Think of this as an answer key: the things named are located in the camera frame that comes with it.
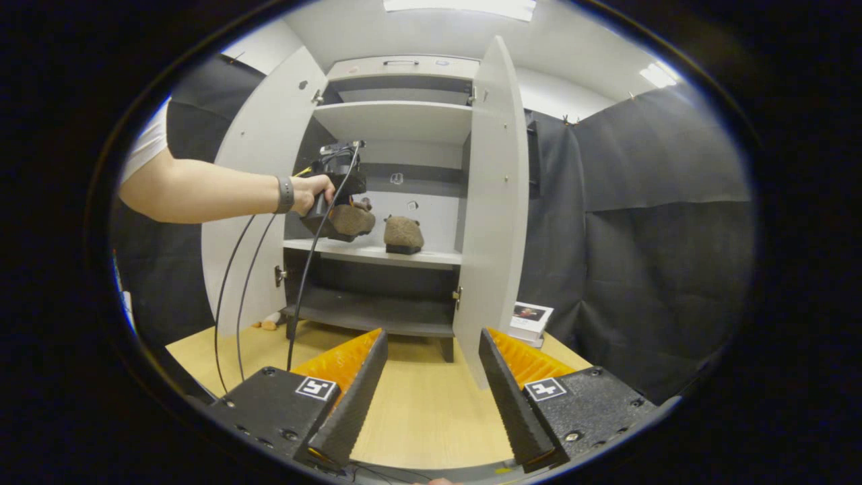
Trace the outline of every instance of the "small label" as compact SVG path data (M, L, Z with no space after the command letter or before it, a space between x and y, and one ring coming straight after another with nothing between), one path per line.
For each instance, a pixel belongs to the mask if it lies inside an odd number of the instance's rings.
M527 388L527 391L530 392L530 395L533 396L533 400L536 402L565 394L565 388L562 387L553 377L548 377L541 381L530 382L524 387Z
M332 381L306 377L303 383L299 385L297 394L319 400L327 400L333 389L335 389L335 383Z

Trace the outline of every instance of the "open cabinet door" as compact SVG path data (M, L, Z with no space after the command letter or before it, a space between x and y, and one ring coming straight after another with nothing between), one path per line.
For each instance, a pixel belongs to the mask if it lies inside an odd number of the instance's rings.
M503 39L495 37L473 80L470 179L464 226L460 300L453 330L479 388L486 388L479 361L483 327L509 324L527 236L527 125L515 66Z
M315 93L326 88L327 79L305 47L284 60L254 90L224 136L215 164L244 172L290 176L305 129L316 107ZM254 218L225 282L218 330L223 336L236 333L240 299L260 237L272 215ZM231 252L249 217L234 217L203 224L201 260L209 307L216 316L219 292ZM276 287L276 266L284 267L282 241L284 215L272 225L260 243L257 259L248 277L242 305L240 329L244 329L284 307L284 284Z

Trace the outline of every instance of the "black cable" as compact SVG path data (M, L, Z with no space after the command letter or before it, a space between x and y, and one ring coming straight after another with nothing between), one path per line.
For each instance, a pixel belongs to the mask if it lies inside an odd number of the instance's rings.
M224 393L228 393L228 387L224 385L224 377L222 377L222 366L218 362L218 318L222 313L222 295L224 295L224 286L225 283L228 282L228 272L230 271L230 265L234 264L234 256L236 256L236 250L240 247L240 243L242 243L242 238L246 236L246 231L248 230L248 226L252 225L252 221L254 220L254 216L251 216L248 219L248 223L246 227L242 229L240 233L240 238L236 240L236 244L234 244L234 252L230 254L230 259L228 260L228 267L224 269L224 277L222 278L222 289L218 292L218 303L215 305L215 337L213 338L213 349L215 350L215 368L218 369L218 378L219 381L222 382L222 388L224 388Z
M293 342L297 339L297 327L299 326L299 309L303 303L303 290L305 289L305 278L309 275L309 266L311 266L311 258L315 255L315 246L317 246L317 239L321 236L321 230L323 229L324 223L326 223L327 218L329 217L329 212L332 211L332 208L335 206L335 200L338 199L338 196L341 194L341 189L344 188L344 185L347 183L347 179L350 178L350 172L353 171L353 167L356 165L356 158L359 156L359 149L356 148L353 151L353 158L350 160L350 167L347 168L347 173L344 176L344 179L338 185L338 190L335 191L335 195L332 196L332 202L329 203L329 207L326 209L326 214L323 216L323 220L321 221L321 225L317 226L317 232L315 233L315 239L311 242L311 249L309 250L309 257L305 260L305 269L303 270L303 278L299 281L299 292L297 293L297 304L296 309L293 312L293 326L291 327L288 324L288 331L290 332L290 343L287 346L287 370L290 370L290 364L293 362Z
M433 478L431 478L430 476L423 475L423 474L421 474L421 473L419 473L419 472L417 472L417 471L413 471L413 470L411 470L411 469L403 469L403 468L398 468L398 467L390 467L390 466L386 466L386 465L372 465L372 464L369 464L369 463L367 463L365 466L366 466L366 467L379 467L379 468L386 468L386 469L396 469L396 470L398 470L398 471L402 471L402 472L405 472L405 473L412 473L413 475L421 476L422 478L427 479L429 482L433 480ZM400 480L399 478L396 478L396 477L394 477L394 476L391 476L390 478L395 478L396 480Z
M350 152L350 151L352 151L352 150L353 150L352 148L342 148L342 149L338 150L337 152L335 152L335 153L333 153L333 154L331 154L331 155L327 155L327 156L325 156L325 157L321 158L321 159L320 159L320 162L321 162L321 164L325 164L326 162L328 162L328 161L332 160L333 158L337 157L338 155L340 155L340 154L344 154L344 153L348 153L348 152Z
M354 465L354 466L356 466L357 468L361 468L361 469L363 469L363 470L366 470L366 471L370 471L370 472L372 472L374 475L379 476L380 478L384 479L384 481L386 481L386 483L389 483L389 485L392 485L392 482L390 482L390 481L389 481L389 479L388 479L386 476L384 476L383 474L380 474L380 473L378 473L378 472L376 472L376 471L374 471L374 470L372 470L372 469L370 469L370 468L364 467L364 466L362 466L362 465L360 465L360 464L357 464L357 463L354 463L353 465ZM408 483L408 484L409 484L409 482L407 482L407 481L405 481L405 480L399 480L399 479L397 479L397 478L395 478L395 477L393 477L393 476L390 476L389 478L391 478L391 479L393 479L393 480L398 480L399 482L404 482L404 483Z
M264 233L260 235L260 240L258 241L258 247L254 250L254 256L252 256L252 262L248 265L248 274L246 274L246 283L242 286L242 296L240 297L240 310L236 313L236 360L240 363L240 378L245 381L246 377L242 373L242 354L240 352L240 317L242 317L242 304L246 302L246 290L248 289L248 280L252 276L252 269L254 268L254 262L258 259L258 251L260 251L260 245L264 242L264 237L266 237L266 233L269 231L269 226L272 225L272 221L275 220L275 217L278 214L272 214L270 217L270 222L266 224L266 228L264 229Z

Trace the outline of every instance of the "t-shirt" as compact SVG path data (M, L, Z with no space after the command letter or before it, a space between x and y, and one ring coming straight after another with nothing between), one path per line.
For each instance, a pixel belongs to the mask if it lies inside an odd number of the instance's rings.
M132 150L128 153L126 167L122 171L122 182L128 180L139 168L152 160L160 151L167 148L167 104L170 98L150 118L147 126L141 131L138 140L134 143Z

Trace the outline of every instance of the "table surface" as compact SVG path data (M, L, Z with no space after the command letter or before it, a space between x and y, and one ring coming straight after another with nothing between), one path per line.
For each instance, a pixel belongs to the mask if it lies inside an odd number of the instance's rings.
M216 371L213 328L171 343L168 351L216 396L225 394ZM293 366L354 338L362 331L300 322ZM276 331L240 332L245 375L265 366L286 368L288 340ZM219 362L228 389L240 383L236 338L219 339ZM581 370L590 363L545 334L542 352ZM414 469L447 469L498 463L513 457L503 421L489 389L479 390L454 345L454 362L443 361L440 341L389 335L387 360L351 458Z

